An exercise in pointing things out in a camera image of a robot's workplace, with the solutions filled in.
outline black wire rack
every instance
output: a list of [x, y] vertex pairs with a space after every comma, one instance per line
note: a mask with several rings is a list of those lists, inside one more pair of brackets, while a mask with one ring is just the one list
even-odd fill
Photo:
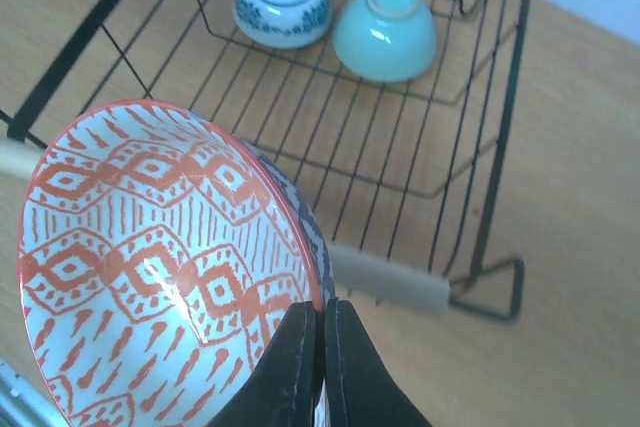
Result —
[[[331, 0], [334, 18], [348, 1]], [[297, 51], [250, 41], [232, 0], [99, 0], [23, 105], [0, 118], [8, 137], [44, 148], [103, 103], [182, 105], [270, 155], [331, 240], [446, 277], [452, 305], [514, 320], [524, 262], [485, 257], [530, 0], [426, 1], [434, 65], [376, 85], [339, 63], [330, 34]], [[499, 272], [513, 274], [506, 310], [465, 300]]]

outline white bowl with green pattern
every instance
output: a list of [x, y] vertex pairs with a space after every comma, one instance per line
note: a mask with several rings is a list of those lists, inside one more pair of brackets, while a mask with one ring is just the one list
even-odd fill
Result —
[[247, 37], [276, 49], [312, 44], [331, 23], [329, 0], [235, 0], [232, 11]]

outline teal bowl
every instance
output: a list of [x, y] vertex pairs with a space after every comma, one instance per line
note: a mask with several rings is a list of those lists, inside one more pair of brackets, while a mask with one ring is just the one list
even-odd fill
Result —
[[352, 0], [336, 23], [333, 47], [366, 80], [404, 82], [433, 63], [435, 22], [424, 0]]

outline white bowl with orange pattern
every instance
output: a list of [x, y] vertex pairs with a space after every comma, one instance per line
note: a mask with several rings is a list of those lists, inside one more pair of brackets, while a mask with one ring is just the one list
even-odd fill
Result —
[[322, 236], [311, 245], [254, 154], [151, 100], [94, 109], [45, 151], [18, 274], [35, 358], [70, 425], [201, 427], [289, 305], [321, 311], [333, 295]]

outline bowl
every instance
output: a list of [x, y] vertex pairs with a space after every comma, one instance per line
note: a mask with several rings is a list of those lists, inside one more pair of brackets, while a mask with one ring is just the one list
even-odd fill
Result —
[[433, 63], [436, 28], [424, 0], [351, 0], [336, 23], [333, 46], [362, 78], [404, 82]]
[[250, 39], [267, 47], [298, 49], [329, 28], [329, 0], [235, 0], [233, 18]]
[[79, 117], [38, 163], [18, 236], [27, 333], [69, 424], [206, 425], [292, 302], [323, 310], [315, 236], [195, 114], [137, 100]]
[[269, 157], [267, 157], [264, 152], [257, 147], [244, 140], [242, 142], [246, 149], [249, 150], [254, 157], [262, 163], [264, 169], [269, 172], [274, 185], [284, 195], [289, 206], [296, 213], [300, 231], [307, 240], [307, 244], [311, 247], [314, 265], [318, 268], [318, 278], [320, 279], [320, 285], [323, 289], [323, 298], [326, 303], [329, 299], [336, 296], [336, 289], [333, 270], [331, 267], [331, 259], [329, 257], [329, 249], [313, 211], [309, 208], [309, 205], [302, 197], [300, 191], [280, 169], [280, 167], [274, 164], [271, 159], [269, 159]]

